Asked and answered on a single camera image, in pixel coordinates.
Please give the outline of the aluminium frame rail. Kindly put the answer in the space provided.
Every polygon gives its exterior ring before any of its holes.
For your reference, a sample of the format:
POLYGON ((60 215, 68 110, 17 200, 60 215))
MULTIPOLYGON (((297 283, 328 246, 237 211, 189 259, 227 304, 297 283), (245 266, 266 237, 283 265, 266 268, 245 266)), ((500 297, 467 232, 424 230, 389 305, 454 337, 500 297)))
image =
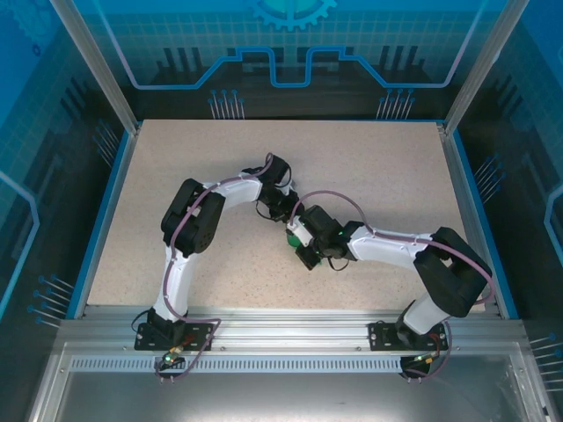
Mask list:
MULTIPOLYGON (((61 323, 55 348, 74 354, 132 353, 134 306, 89 306, 61 323)), ((395 322, 396 310, 191 307, 191 317, 221 319, 214 354, 368 354, 368 325, 395 322)), ((529 349, 523 322, 487 312, 450 320, 455 355, 507 355, 529 349)))

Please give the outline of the blue table edge strip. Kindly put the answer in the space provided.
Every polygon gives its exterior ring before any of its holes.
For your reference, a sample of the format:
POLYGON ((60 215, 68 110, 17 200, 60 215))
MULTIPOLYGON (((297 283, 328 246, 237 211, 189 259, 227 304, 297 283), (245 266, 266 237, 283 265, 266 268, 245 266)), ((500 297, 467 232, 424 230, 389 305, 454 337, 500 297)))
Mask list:
POLYGON ((78 319, 84 313, 137 139, 138 135, 124 135, 121 139, 66 311, 66 319, 78 319))
POLYGON ((486 312, 497 312, 503 319, 519 319, 472 168, 457 130, 443 137, 442 147, 464 226, 466 242, 493 271, 495 297, 485 304, 486 312))

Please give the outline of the steel sheet tray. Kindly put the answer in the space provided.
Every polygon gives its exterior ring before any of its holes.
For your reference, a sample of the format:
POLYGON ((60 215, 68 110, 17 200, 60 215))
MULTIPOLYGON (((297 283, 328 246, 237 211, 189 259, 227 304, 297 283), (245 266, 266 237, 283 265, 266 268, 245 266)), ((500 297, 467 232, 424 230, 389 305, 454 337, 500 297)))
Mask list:
POLYGON ((435 377, 363 374, 76 373, 51 356, 26 422, 563 422, 563 391, 534 360, 454 355, 435 377))

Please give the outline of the aluminium corner post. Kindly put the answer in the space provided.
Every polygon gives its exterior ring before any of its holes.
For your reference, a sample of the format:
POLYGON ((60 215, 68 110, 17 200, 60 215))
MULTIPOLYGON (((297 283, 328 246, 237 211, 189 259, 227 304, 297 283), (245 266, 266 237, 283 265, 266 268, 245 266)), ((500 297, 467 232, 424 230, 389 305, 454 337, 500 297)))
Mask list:
POLYGON ((443 132, 447 137, 451 137, 456 131, 457 126, 469 109, 472 101, 475 99, 489 71, 498 60, 501 50, 514 31, 529 1, 530 0, 507 0, 484 46, 481 48, 468 77, 465 79, 464 84, 446 115, 443 122, 443 132))
POLYGON ((70 38, 96 79, 124 129, 138 135, 139 125, 105 57, 72 0, 49 0, 70 38))

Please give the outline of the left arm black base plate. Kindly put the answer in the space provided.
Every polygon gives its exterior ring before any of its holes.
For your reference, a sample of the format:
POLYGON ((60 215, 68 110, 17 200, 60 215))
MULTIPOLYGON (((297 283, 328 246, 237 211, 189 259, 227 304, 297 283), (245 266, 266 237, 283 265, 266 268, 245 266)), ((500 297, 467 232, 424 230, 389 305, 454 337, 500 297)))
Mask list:
POLYGON ((200 350, 214 324, 176 324, 158 328, 153 324, 140 324, 134 348, 136 351, 167 351, 181 346, 187 351, 200 350))

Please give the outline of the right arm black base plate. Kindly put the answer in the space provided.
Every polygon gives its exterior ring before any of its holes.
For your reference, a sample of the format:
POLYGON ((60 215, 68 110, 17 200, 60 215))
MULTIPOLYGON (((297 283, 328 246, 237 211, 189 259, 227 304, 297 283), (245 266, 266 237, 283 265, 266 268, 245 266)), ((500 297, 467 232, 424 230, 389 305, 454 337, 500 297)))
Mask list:
POLYGON ((435 325, 426 334, 417 334, 404 324, 392 324, 380 320, 368 325, 368 341, 372 352, 449 349, 444 324, 435 325))

